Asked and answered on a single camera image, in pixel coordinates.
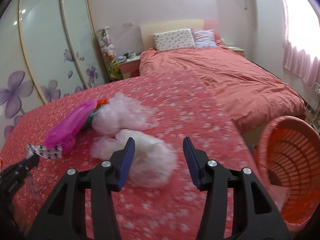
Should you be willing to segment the beige wooden headboard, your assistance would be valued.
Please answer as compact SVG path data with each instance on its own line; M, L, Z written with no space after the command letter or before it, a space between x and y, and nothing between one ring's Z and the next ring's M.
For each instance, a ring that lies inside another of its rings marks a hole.
M153 34L163 33L177 29L213 29L215 31L215 39L221 40L219 33L219 23L214 19L191 19L191 20L174 20L165 22L149 23L140 26L140 34L142 37L143 49L148 50L155 48Z

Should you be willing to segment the pink striped pillow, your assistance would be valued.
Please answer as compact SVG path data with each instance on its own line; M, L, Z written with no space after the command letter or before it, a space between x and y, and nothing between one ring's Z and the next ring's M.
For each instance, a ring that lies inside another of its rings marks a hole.
M209 29L209 30L192 29L191 32L195 41L196 48L201 49L201 48L217 47L217 44L215 42L215 33L213 29Z

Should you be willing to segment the translucent white plastic bag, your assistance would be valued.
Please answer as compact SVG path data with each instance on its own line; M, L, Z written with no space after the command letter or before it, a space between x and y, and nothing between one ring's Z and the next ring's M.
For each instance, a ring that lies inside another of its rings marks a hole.
M91 125L96 132L109 137L122 129L145 131L158 126L156 111L136 99L117 93L94 114Z

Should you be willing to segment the orange plastic bag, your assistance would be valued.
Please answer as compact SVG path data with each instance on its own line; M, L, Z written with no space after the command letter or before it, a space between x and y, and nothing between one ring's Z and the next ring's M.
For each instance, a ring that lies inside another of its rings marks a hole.
M108 99L99 99L97 101L97 106L106 105L108 104Z

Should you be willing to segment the red floral bed cover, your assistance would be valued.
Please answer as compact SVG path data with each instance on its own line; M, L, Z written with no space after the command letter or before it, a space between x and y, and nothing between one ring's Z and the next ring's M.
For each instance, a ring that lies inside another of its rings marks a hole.
M15 197L30 225L51 190L69 168L79 171L95 167L121 149L132 137L136 153L123 190L113 195L123 239L194 239L206 195L193 185L182 144L193 145L226 168L257 167L238 130L208 88L190 71L152 74L77 92L26 113L18 121L1 150L8 167L22 160L27 146L44 142L49 130L79 104L87 100L131 98L132 106L153 110L151 129L136 132L130 113L123 130L103 137L94 128L77 136L72 151L61 159L41 158L32 172L38 190L32 196L24 186Z

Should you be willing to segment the hanging plush toy organizer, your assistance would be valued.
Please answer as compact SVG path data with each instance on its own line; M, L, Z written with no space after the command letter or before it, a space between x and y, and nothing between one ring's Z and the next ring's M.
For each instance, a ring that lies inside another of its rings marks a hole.
M116 50L108 33L108 27L97 32L100 51L105 62L106 71L110 81L122 80L119 61L117 60Z

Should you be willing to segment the floral sliding wardrobe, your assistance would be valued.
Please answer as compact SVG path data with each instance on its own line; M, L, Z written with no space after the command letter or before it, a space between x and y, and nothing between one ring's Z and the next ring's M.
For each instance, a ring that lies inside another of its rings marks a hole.
M25 113L105 82L87 0L11 0L1 17L1 143Z

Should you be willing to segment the bed with salmon duvet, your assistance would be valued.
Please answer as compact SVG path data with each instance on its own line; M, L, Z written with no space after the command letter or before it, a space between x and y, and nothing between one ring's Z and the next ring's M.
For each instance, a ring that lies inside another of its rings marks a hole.
M141 53L141 75L192 70L215 96L241 134L273 119L290 115L304 119L304 100L286 82L226 46L149 49Z

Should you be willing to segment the green plastic bag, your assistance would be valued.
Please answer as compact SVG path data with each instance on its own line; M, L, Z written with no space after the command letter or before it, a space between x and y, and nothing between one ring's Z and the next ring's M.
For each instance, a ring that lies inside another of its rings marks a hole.
M101 109L101 107L103 107L104 105L100 105L98 106L87 118L86 120L86 124L90 125L93 121L94 116L97 114L97 112L99 111L99 109Z

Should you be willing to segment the pink window curtain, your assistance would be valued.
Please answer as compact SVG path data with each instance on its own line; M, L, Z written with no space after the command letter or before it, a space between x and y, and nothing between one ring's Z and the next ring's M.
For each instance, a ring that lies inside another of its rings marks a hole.
M283 67L312 87L319 82L319 6L315 0L282 0Z

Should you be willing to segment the pink left nightstand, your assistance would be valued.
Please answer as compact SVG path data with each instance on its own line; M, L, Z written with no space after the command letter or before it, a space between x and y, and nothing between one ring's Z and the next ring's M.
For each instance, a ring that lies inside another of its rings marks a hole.
M138 77L140 67L140 56L133 57L119 65L123 79Z

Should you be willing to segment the white floral pillow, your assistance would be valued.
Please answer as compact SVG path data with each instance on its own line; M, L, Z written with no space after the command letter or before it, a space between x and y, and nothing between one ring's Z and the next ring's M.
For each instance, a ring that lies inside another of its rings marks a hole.
M157 51L170 51L185 48L195 48L191 29L178 29L153 34Z

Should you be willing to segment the right nightstand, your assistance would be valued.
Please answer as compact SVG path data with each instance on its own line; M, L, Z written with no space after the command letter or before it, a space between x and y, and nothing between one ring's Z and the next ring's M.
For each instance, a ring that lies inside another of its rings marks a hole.
M236 46L226 46L229 50L235 52L236 54L240 55L240 56L245 56L245 50L241 49L239 47Z

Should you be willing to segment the magenta plastic bag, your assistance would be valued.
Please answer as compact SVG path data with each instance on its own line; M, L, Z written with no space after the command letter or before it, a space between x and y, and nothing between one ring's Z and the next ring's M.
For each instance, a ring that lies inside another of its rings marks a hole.
M95 100L87 100L76 106L58 124L51 128L46 135L43 145L48 150L59 146L61 147L62 154L71 152L75 145L77 134L96 106L97 102Z

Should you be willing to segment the white fluffy plastic bag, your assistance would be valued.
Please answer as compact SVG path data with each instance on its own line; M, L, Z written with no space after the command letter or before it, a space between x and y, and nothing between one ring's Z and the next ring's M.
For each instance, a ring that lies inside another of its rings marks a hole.
M124 148L129 138L135 141L129 179L137 186L148 188L168 185L177 167L176 151L165 141L143 132L123 129L114 138L99 137L92 144L91 157L110 159L114 152Z

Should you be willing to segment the red laundry basket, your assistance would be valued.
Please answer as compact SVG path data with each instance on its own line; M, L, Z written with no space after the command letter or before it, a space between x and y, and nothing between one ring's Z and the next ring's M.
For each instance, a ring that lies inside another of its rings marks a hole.
M289 232L300 232L319 204L319 135L299 118L276 118L263 130L254 160Z

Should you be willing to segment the black white patterned wrapper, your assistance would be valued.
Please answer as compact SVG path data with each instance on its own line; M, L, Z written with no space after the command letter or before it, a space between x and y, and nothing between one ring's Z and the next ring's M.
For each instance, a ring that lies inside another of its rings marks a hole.
M33 155L46 159L61 159L62 158L62 147L54 146L51 150L46 148L44 145L27 145L27 159Z

